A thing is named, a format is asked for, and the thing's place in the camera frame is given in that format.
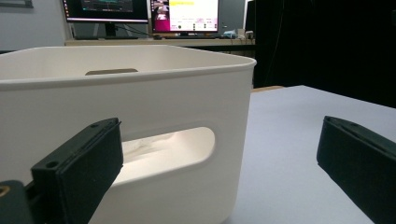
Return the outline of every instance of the white container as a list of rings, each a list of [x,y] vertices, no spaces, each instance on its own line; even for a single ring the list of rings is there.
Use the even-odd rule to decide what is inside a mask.
[[[220,223],[235,202],[255,63],[171,46],[0,55],[0,180],[27,184],[52,150],[117,117],[123,142],[174,134],[125,161],[91,223]],[[85,76],[124,68],[138,72]]]

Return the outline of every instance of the desk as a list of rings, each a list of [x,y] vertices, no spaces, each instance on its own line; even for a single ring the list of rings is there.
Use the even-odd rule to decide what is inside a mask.
[[[235,209],[223,224],[373,223],[316,160],[325,115],[396,141],[396,109],[305,86],[251,94]]]
[[[255,41],[247,39],[117,39],[75,40],[64,42],[65,46],[114,46],[114,45],[172,45],[212,51],[255,50]]]

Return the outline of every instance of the computer monitor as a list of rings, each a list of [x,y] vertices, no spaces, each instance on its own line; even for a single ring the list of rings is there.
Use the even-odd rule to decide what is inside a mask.
[[[219,0],[150,0],[152,33],[217,33]]]
[[[147,0],[61,0],[66,22],[106,25],[106,36],[116,35],[116,23],[149,23]]]

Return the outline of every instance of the dark monitor screen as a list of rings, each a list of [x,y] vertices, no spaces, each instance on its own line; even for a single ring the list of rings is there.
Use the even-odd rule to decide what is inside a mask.
[[[147,0],[62,0],[62,2],[67,22],[149,23]]]
[[[153,33],[217,33],[219,0],[150,0]]]

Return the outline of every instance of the gray wall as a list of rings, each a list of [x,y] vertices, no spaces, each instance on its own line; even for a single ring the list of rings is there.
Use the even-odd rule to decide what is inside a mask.
[[[34,0],[34,8],[0,7],[0,50],[63,46],[70,30],[61,0]],[[219,33],[243,27],[245,0],[220,0]],[[93,34],[94,24],[76,24],[76,32]],[[145,25],[134,28],[147,31]],[[99,26],[99,34],[104,26]]]

